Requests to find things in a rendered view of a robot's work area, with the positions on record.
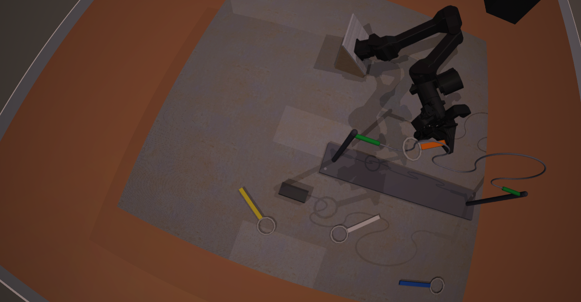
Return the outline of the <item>dark blue handle with grey loop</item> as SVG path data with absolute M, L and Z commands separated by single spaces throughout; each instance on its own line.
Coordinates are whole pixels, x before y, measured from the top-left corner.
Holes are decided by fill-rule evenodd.
M 443 283 L 443 287 L 442 287 L 441 291 L 440 291 L 440 292 L 438 292 L 438 293 L 434 293 L 434 292 L 432 291 L 432 289 L 431 289 L 431 285 L 432 285 L 433 281 L 435 281 L 436 279 L 440 279 L 440 280 L 442 281 L 442 283 Z M 437 295 L 437 294 L 440 294 L 440 293 L 442 293 L 442 291 L 444 290 L 444 281 L 443 281 L 441 278 L 439 278 L 439 277 L 437 277 L 437 278 L 434 278 L 434 279 L 433 279 L 433 280 L 432 280 L 430 283 L 400 281 L 400 282 L 399 282 L 399 285 L 405 285 L 405 286 L 419 286 L 419 287 L 429 287 L 429 289 L 430 289 L 431 293 L 433 293 L 433 294 L 436 294 L 436 295 Z

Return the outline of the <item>orange handle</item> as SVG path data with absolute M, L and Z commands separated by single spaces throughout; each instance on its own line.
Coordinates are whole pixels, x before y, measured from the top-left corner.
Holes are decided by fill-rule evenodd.
M 403 154 L 405 155 L 406 159 L 411 160 L 411 161 L 417 161 L 420 158 L 420 156 L 421 156 L 422 150 L 424 150 L 424 149 L 430 149 L 430 148 L 434 148 L 434 147 L 439 147 L 439 146 L 442 146 L 443 144 L 446 144 L 445 143 L 445 140 L 440 140 L 443 144 L 438 144 L 436 142 L 430 142 L 430 143 L 427 143 L 427 144 L 417 143 L 419 145 L 419 155 L 417 156 L 417 158 L 409 158 L 409 156 L 405 153 L 405 148 L 404 147 L 405 147 L 405 141 L 411 140 L 411 139 L 414 140 L 414 141 L 418 141 L 414 137 L 406 137 L 405 140 L 403 141 L 403 145 L 401 147 L 402 150 L 403 150 Z

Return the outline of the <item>yellow handle with grey loop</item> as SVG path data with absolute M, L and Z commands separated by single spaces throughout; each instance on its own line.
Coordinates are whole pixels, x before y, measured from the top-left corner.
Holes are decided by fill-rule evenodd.
M 275 222 L 273 221 L 273 219 L 272 219 L 272 218 L 270 218 L 270 217 L 262 217 L 262 216 L 261 216 L 261 214 L 259 213 L 259 211 L 258 211 L 258 210 L 257 210 L 257 208 L 255 207 L 255 205 L 252 203 L 252 201 L 250 200 L 250 198 L 248 197 L 247 193 L 245 192 L 245 190 L 244 190 L 243 188 L 240 188 L 240 189 L 239 189 L 239 192 L 240 192 L 240 193 L 243 195 L 243 197 L 245 198 L 245 200 L 247 201 L 247 203 L 249 203 L 250 207 L 252 208 L 252 210 L 255 212 L 255 215 L 256 215 L 256 216 L 258 217 L 258 219 L 259 219 L 259 221 L 257 222 L 257 229 L 259 230 L 259 233 L 261 233 L 261 234 L 264 234 L 264 235 L 272 234 L 272 233 L 275 231 L 275 228 L 276 228 L 276 224 L 275 224 Z M 274 225 L 274 229 L 273 229 L 273 231 L 271 231 L 270 233 L 263 233 L 263 232 L 261 232 L 261 231 L 260 231 L 260 229 L 259 229 L 259 223 L 260 223 L 260 221 L 261 221 L 261 220 L 263 220 L 263 219 L 270 219 L 270 220 L 272 220 L 272 222 L 273 222 L 273 225 Z

